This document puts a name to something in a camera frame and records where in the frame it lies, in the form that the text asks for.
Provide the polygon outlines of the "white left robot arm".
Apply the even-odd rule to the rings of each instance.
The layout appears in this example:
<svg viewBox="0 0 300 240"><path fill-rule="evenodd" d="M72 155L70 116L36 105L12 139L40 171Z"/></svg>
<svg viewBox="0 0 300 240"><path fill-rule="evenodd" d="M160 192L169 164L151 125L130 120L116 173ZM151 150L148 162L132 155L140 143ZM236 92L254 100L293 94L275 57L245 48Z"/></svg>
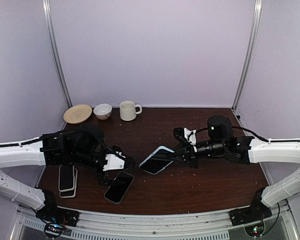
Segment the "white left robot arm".
<svg viewBox="0 0 300 240"><path fill-rule="evenodd" d="M109 171L131 170L136 162L120 147L107 145L104 137L97 125L82 123L25 141L0 143L0 194L42 212L51 222L59 221L62 211L51 191L25 185L4 174L2 169L75 164L96 170L98 183L108 185Z"/></svg>

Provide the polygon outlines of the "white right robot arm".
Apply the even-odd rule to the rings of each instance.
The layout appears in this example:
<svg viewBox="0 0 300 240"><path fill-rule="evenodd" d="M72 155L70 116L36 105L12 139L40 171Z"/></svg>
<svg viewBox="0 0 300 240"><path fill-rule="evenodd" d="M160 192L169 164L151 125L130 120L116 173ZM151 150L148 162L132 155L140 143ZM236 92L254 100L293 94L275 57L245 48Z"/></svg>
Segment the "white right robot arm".
<svg viewBox="0 0 300 240"><path fill-rule="evenodd" d="M158 149L153 157L159 161L178 161L197 168L198 159L222 156L235 164L249 165L265 162L294 163L300 165L300 138L266 139L256 133L236 137L231 120L222 115L208 118L206 130L209 139L196 142L196 130L175 128L179 141L175 149ZM300 192L300 167L279 182L259 189L246 210L249 220L258 220L266 209Z"/></svg>

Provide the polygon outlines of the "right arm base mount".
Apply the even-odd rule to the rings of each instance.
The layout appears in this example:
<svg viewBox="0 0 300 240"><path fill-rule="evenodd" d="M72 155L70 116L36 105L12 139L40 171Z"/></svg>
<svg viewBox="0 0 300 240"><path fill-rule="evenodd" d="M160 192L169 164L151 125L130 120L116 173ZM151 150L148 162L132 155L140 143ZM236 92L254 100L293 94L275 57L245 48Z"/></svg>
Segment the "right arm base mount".
<svg viewBox="0 0 300 240"><path fill-rule="evenodd" d="M229 211L232 226L245 225L245 233L250 237L261 237L266 232L264 220L272 216L272 211L262 200L264 187L254 194L250 206Z"/></svg>

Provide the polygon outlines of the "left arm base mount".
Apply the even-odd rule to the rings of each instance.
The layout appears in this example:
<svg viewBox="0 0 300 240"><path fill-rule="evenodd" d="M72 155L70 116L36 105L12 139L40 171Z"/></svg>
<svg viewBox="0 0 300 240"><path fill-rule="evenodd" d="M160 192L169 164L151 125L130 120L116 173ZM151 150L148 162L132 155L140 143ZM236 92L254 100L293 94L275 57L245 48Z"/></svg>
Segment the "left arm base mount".
<svg viewBox="0 0 300 240"><path fill-rule="evenodd" d="M55 195L48 190L43 190L44 206L33 210L35 216L44 223L43 232L49 239L60 237L68 227L76 227L80 213L76 210L60 208L57 206Z"/></svg>

